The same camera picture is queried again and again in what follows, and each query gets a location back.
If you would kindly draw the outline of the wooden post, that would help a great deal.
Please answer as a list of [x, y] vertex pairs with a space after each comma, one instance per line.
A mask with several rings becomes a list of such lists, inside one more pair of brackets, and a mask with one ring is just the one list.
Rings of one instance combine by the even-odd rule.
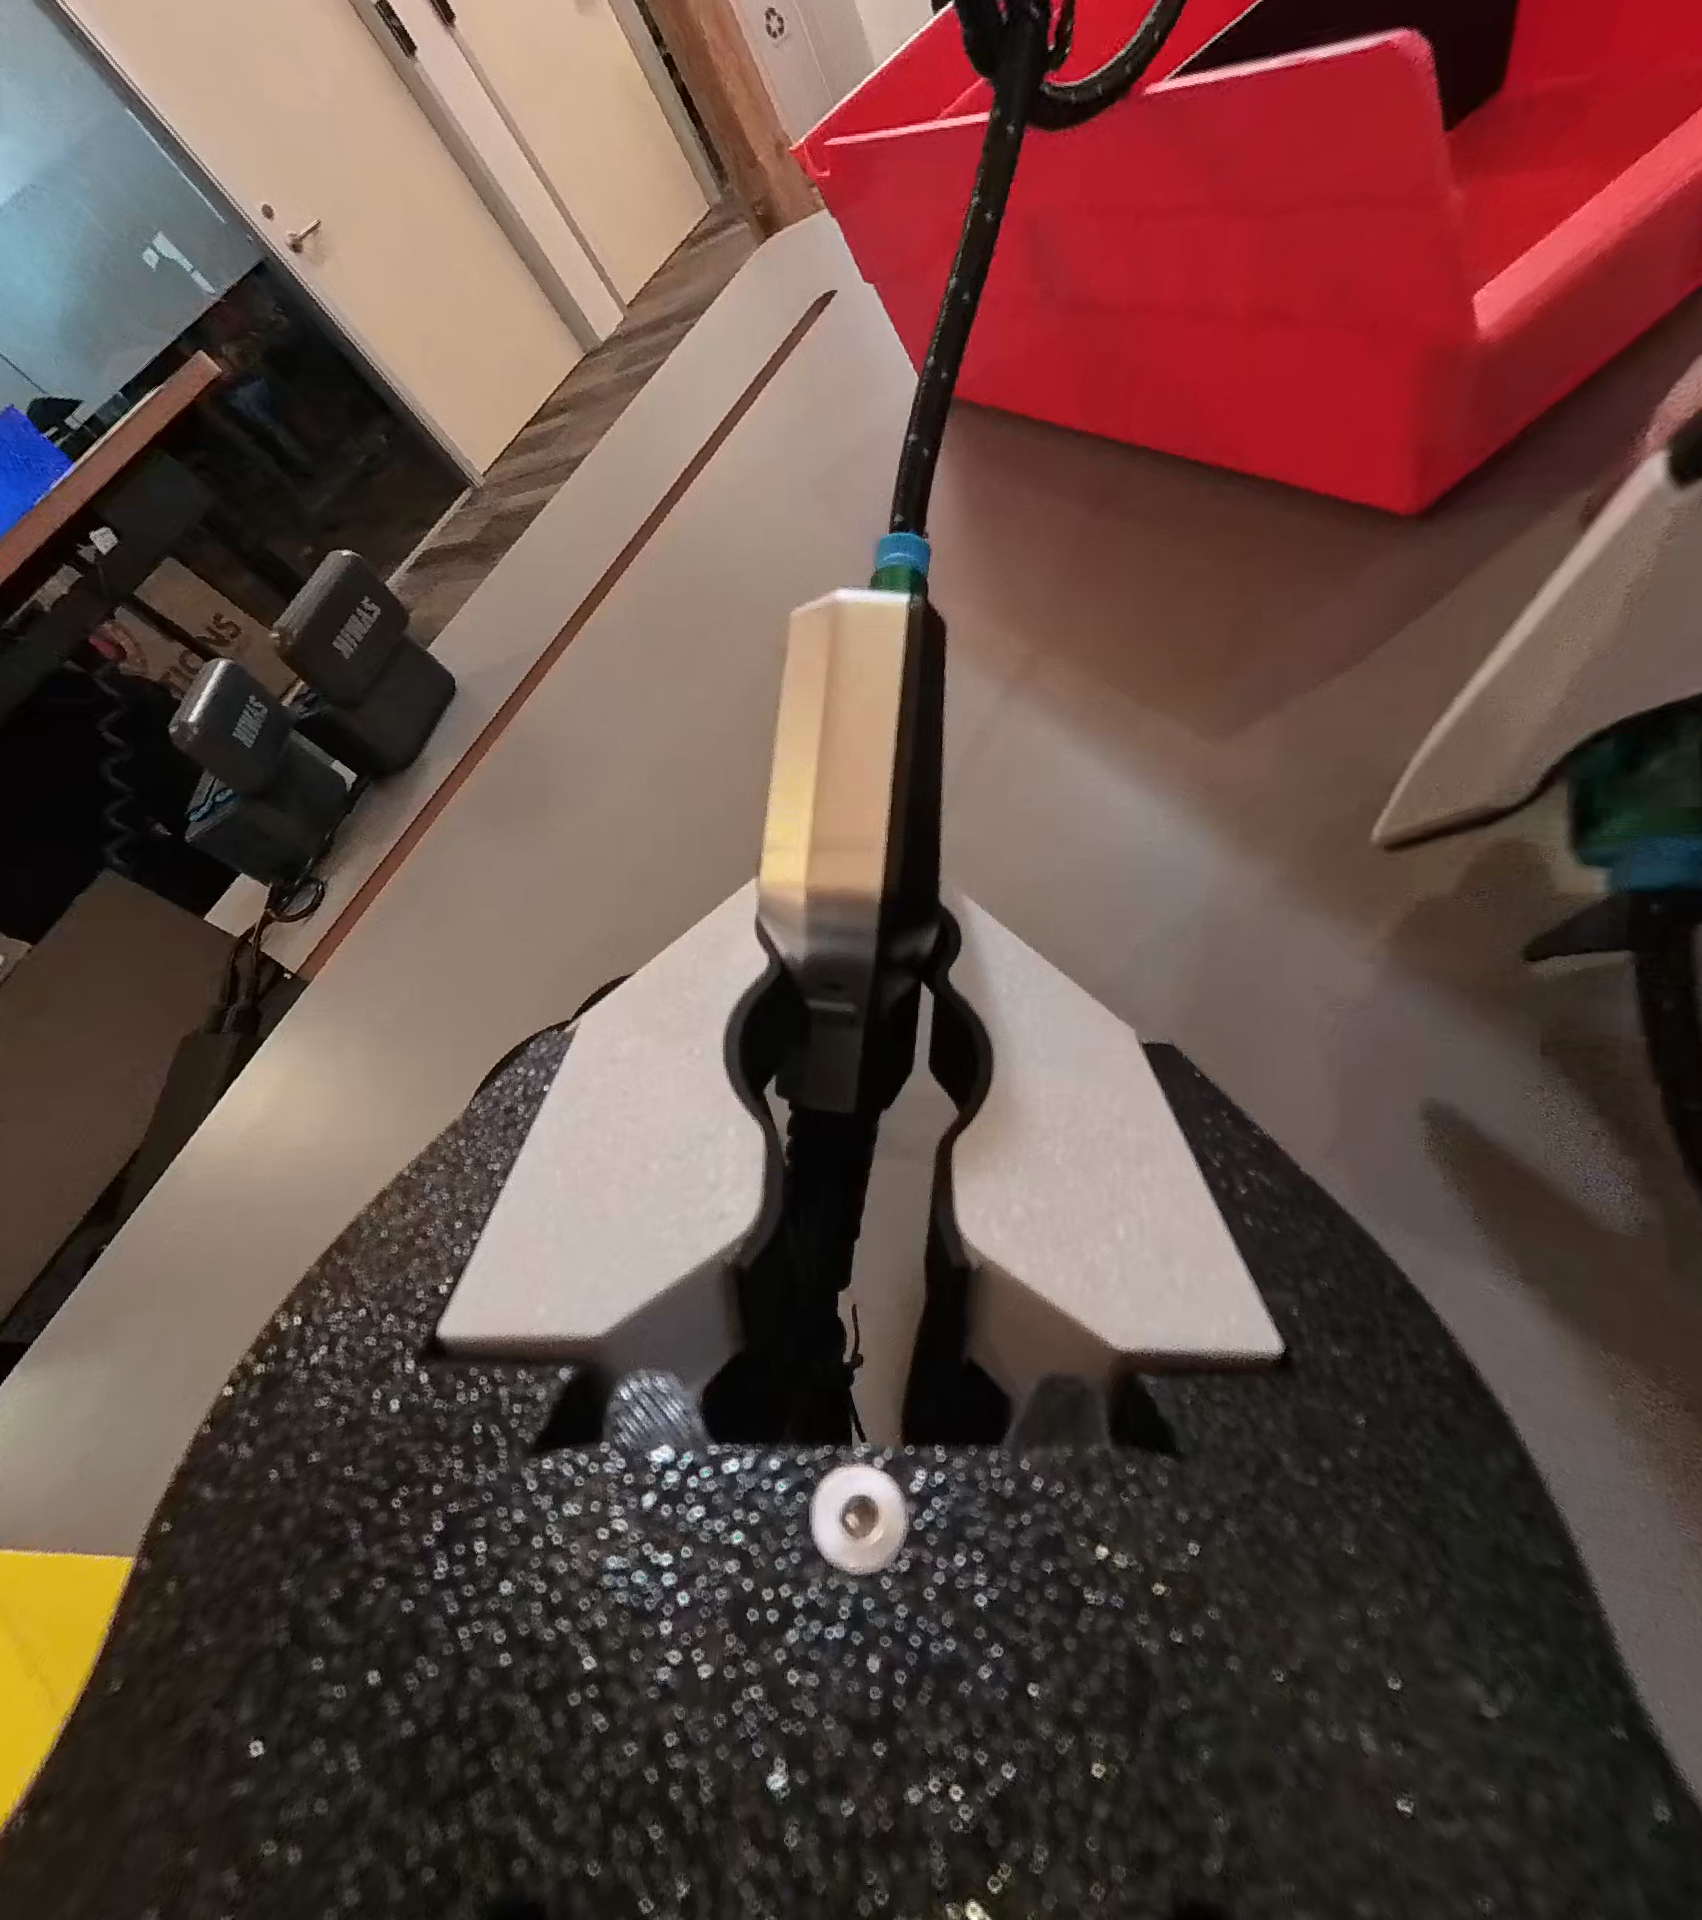
[[735, 5], [644, 5], [692, 114], [712, 139], [723, 177], [758, 239], [774, 239], [815, 217], [821, 193], [789, 154], [787, 128]]

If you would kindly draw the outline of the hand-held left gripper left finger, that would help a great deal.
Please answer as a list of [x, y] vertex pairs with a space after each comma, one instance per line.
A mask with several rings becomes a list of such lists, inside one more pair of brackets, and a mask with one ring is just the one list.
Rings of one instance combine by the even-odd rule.
[[744, 885], [575, 1019], [439, 1351], [667, 1373], [691, 1390], [719, 1377], [743, 1351], [728, 1271], [759, 1222], [771, 1154], [728, 1032], [764, 973]]

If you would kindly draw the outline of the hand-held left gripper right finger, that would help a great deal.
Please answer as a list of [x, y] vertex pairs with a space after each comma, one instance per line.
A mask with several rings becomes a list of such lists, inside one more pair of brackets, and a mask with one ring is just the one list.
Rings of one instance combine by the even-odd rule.
[[926, 994], [952, 1104], [931, 1174], [926, 1414], [1025, 1414], [1047, 1381], [1279, 1366], [1142, 1038], [965, 895]]

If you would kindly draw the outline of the red plastic bin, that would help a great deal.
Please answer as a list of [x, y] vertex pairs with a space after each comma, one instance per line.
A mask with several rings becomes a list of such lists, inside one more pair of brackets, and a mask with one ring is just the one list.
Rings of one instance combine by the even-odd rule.
[[[1074, 9], [1058, 83], [1151, 5]], [[1702, 5], [1520, 5], [1455, 129], [1414, 34], [1176, 78], [1183, 9], [1027, 134], [955, 400], [1415, 514], [1702, 287]], [[915, 369], [985, 113], [947, 9], [792, 147]]]

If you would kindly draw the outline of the white door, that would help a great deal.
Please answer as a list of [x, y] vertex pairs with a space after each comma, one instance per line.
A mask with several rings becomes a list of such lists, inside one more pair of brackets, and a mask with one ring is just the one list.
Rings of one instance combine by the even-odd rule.
[[716, 209], [637, 5], [360, 5], [457, 172], [577, 349]]
[[61, 5], [475, 482], [614, 307], [435, 5]]

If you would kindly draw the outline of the white recycling bin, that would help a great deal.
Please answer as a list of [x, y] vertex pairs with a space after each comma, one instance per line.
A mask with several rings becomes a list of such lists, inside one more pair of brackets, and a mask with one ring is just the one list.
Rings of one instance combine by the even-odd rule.
[[729, 5], [787, 146], [862, 91], [936, 5]]

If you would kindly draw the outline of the black USB hub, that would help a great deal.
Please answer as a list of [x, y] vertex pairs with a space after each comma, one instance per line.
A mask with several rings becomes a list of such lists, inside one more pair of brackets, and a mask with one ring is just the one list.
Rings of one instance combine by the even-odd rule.
[[787, 1104], [874, 1121], [902, 1093], [943, 936], [947, 627], [925, 595], [789, 612], [758, 930], [792, 994]]

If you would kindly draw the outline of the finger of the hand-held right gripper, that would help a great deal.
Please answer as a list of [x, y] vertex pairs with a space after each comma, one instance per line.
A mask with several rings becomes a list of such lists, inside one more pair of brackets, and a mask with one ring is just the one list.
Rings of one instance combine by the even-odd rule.
[[1562, 763], [1702, 697], [1702, 477], [1641, 461], [1420, 742], [1373, 828], [1408, 849], [1523, 808]]
[[1611, 891], [1523, 942], [1523, 963], [1557, 968], [1634, 958], [1658, 926], [1658, 895]]

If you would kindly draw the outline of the cardboard box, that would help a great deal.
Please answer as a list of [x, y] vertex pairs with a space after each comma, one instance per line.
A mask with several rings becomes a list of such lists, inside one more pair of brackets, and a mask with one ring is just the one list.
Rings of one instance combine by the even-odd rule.
[[162, 561], [115, 607], [111, 635], [121, 668], [169, 697], [187, 697], [209, 661], [237, 661], [274, 702], [297, 690], [271, 632], [183, 561]]

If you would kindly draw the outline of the brown-edged table black legs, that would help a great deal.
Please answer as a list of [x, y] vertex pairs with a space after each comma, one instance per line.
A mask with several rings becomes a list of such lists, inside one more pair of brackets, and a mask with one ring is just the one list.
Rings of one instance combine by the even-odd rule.
[[220, 383], [192, 353], [0, 529], [0, 729], [209, 514], [168, 439]]

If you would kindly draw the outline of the black divider panel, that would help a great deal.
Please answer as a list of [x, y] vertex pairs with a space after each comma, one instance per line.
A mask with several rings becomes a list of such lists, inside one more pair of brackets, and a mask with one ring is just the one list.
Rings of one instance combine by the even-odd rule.
[[1501, 91], [1518, 9], [1520, 5], [1248, 5], [1245, 15], [1183, 60], [1176, 78], [1320, 54], [1379, 34], [1414, 34], [1430, 54], [1438, 122], [1455, 129]]

